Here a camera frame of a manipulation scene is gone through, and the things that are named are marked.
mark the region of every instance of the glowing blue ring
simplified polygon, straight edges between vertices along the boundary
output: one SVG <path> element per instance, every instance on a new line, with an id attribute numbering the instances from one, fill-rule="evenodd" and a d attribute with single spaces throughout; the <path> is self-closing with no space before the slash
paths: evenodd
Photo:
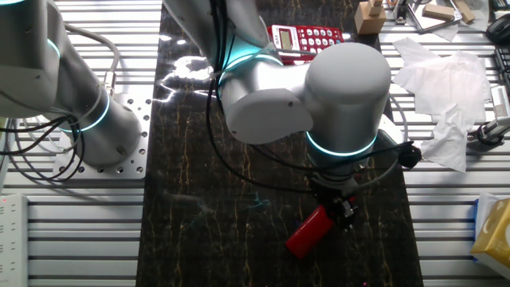
<path id="1" fill-rule="evenodd" d="M 309 132 L 306 132 L 306 136 L 308 137 L 308 140 L 310 140 L 310 143 L 313 144 L 314 147 L 317 147 L 317 149 L 323 153 L 326 153 L 328 155 L 334 155 L 334 156 L 353 156 L 353 155 L 359 155 L 360 153 L 366 151 L 367 149 L 369 149 L 372 144 L 375 143 L 375 139 L 377 139 L 377 136 L 375 136 L 375 138 L 372 140 L 371 143 L 369 143 L 366 147 L 358 150 L 358 151 L 353 151 L 353 152 L 334 152 L 334 151 L 329 151 L 323 147 L 321 147 L 319 144 L 317 144 L 315 141 L 313 141 L 312 139 L 312 136 L 310 136 L 310 133 Z"/>
<path id="2" fill-rule="evenodd" d="M 85 132 L 85 131 L 87 131 L 87 130 L 89 130 L 91 128 L 94 128 L 95 126 L 98 125 L 99 122 L 101 122 L 106 117 L 106 114 L 108 113 L 108 109 L 110 108 L 110 96 L 107 95 L 106 97 L 108 98 L 108 102 L 106 103 L 106 109 L 104 110 L 103 115 L 101 115 L 101 117 L 99 119 L 97 119 L 94 124 L 91 124 L 91 125 L 89 125 L 86 128 L 82 128 L 81 129 L 82 132 Z M 71 132 L 71 131 L 68 131 L 68 130 L 63 129 L 63 128 L 61 128 L 61 130 L 64 131 L 64 132 Z"/>
<path id="3" fill-rule="evenodd" d="M 228 72 L 228 70 L 230 69 L 233 69 L 235 66 L 241 64 L 242 62 L 250 59 L 253 55 L 250 54 L 250 55 L 245 55 L 243 57 L 240 57 L 234 61 L 231 61 L 230 64 L 228 64 L 225 68 L 225 72 Z M 282 63 L 280 60 L 276 59 L 275 57 L 273 56 L 269 56 L 269 55 L 264 55 L 264 54 L 258 54 L 255 56 L 256 59 L 268 59 L 268 60 L 271 60 L 271 61 L 275 61 L 276 63 L 280 64 L 280 65 L 284 65 L 284 63 Z M 221 85 L 222 84 L 222 80 L 223 80 L 223 76 L 225 76 L 225 72 L 220 76 L 220 81 L 218 82 L 218 85 Z"/>
<path id="4" fill-rule="evenodd" d="M 0 6 L 2 5 L 9 5 L 9 4 L 16 4 L 19 2 L 23 2 L 25 0 L 0 0 Z"/>
<path id="5" fill-rule="evenodd" d="M 52 48 L 55 49 L 55 52 L 57 52 L 58 58 L 61 58 L 61 51 L 58 50 L 57 45 L 55 45 L 51 40 L 48 39 L 48 45 L 50 45 Z"/>

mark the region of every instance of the black marble surface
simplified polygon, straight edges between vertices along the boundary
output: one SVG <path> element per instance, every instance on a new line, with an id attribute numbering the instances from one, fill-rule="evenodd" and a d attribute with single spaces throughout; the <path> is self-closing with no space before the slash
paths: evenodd
<path id="1" fill-rule="evenodd" d="M 377 37 L 355 35 L 355 0 L 257 5 L 268 25 L 339 27 L 378 47 Z M 353 230 L 334 228 L 304 260 L 295 259 L 284 244 L 316 208 L 315 199 L 254 187 L 219 163 L 205 126 L 209 83 L 199 80 L 208 64 L 165 9 L 161 34 L 171 40 L 159 45 L 137 286 L 423 286 L 400 170 L 357 194 Z M 194 79 L 186 78 L 189 71 Z M 301 173 L 234 140 L 215 106 L 212 118 L 216 143 L 235 169 L 275 186 L 308 187 Z M 294 164 L 306 163 L 303 134 L 269 146 Z M 370 161 L 359 180 L 382 174 L 391 160 Z"/>

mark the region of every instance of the calculator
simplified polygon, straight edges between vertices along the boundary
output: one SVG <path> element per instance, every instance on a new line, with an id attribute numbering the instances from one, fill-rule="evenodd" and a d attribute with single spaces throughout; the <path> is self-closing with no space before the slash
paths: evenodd
<path id="1" fill-rule="evenodd" d="M 320 53 L 329 46 L 344 43 L 338 28 L 323 26 L 281 26 L 268 28 L 277 49 Z M 284 65 L 297 65 L 313 61 L 314 55 L 279 52 Z"/>

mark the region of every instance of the white tissue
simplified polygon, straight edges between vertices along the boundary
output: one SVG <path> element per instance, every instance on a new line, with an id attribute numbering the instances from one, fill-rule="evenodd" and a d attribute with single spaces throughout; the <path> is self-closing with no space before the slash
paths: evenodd
<path id="1" fill-rule="evenodd" d="M 423 158 L 465 172 L 468 129 L 473 125 L 474 121 L 466 119 L 457 104 L 450 107 L 434 128 L 433 140 L 422 143 Z"/>
<path id="2" fill-rule="evenodd" d="M 488 0 L 465 0 L 465 3 L 475 15 L 475 19 L 470 24 L 466 24 L 464 21 L 461 21 L 461 24 L 485 31 L 488 24 Z"/>
<path id="3" fill-rule="evenodd" d="M 435 33 L 439 37 L 447 40 L 447 41 L 453 41 L 455 36 L 457 36 L 457 33 L 459 31 L 459 25 L 453 24 L 450 26 L 446 26 L 444 28 L 440 28 L 437 30 L 432 31 L 432 33 Z"/>
<path id="4" fill-rule="evenodd" d="M 487 29 L 488 24 L 488 0 L 465 0 L 466 4 L 469 6 L 473 14 L 475 15 L 475 19 L 469 23 L 466 24 L 464 21 L 460 21 L 461 25 L 468 26 L 473 29 L 477 29 L 480 31 L 485 31 Z M 438 5 L 445 5 L 444 1 L 437 0 Z M 455 36 L 457 35 L 457 32 L 459 30 L 459 25 L 454 24 L 451 26 L 446 26 L 440 29 L 437 29 L 433 31 L 432 33 L 438 35 L 439 37 L 442 37 L 443 39 L 447 41 L 453 41 Z"/>
<path id="5" fill-rule="evenodd" d="M 476 55 L 456 52 L 441 58 L 409 38 L 394 45 L 405 66 L 393 82 L 414 93 L 417 113 L 441 116 L 458 104 L 473 122 L 485 121 L 484 102 L 491 97 L 490 84 Z"/>
<path id="6" fill-rule="evenodd" d="M 465 172 L 467 132 L 485 121 L 485 100 L 491 98 L 484 66 L 469 53 L 439 57 L 409 38 L 394 46 L 404 68 L 393 82 L 414 93 L 416 113 L 438 119 L 434 139 L 422 143 L 424 158 Z"/>

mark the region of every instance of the wooden block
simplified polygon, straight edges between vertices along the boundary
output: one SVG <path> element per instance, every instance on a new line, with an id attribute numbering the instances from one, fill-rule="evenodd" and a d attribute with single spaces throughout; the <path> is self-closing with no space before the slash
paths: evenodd
<path id="1" fill-rule="evenodd" d="M 360 2 L 354 21 L 358 35 L 372 34 L 381 32 L 386 21 L 386 12 L 384 9 L 377 16 L 370 16 L 369 2 Z"/>
<path id="2" fill-rule="evenodd" d="M 382 7 L 383 6 L 383 0 L 368 0 L 371 7 Z"/>
<path id="3" fill-rule="evenodd" d="M 455 5 L 462 13 L 462 21 L 466 23 L 471 23 L 476 17 L 475 14 L 471 11 L 468 4 L 465 3 L 464 0 L 453 0 Z"/>
<path id="4" fill-rule="evenodd" d="M 423 16 L 428 18 L 434 18 L 437 20 L 451 21 L 455 17 L 453 14 L 455 9 L 452 7 L 439 6 L 434 4 L 426 4 L 423 9 Z"/>
<path id="5" fill-rule="evenodd" d="M 379 16 L 381 14 L 381 11 L 383 10 L 383 7 L 369 7 L 368 14 L 370 16 Z"/>

